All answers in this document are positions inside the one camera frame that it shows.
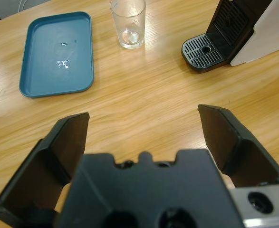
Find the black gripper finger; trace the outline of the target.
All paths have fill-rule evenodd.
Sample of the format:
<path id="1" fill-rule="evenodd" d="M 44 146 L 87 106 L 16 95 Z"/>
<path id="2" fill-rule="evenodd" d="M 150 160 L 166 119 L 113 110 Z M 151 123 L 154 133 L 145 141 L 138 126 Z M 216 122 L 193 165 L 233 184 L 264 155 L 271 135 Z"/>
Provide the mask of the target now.
<path id="1" fill-rule="evenodd" d="M 199 104 L 206 145 L 236 188 L 279 184 L 279 165 L 228 109 Z"/>
<path id="2" fill-rule="evenodd" d="M 88 113 L 62 118 L 40 139 L 0 193 L 0 220 L 12 228 L 52 228 L 59 196 L 84 154 Z"/>

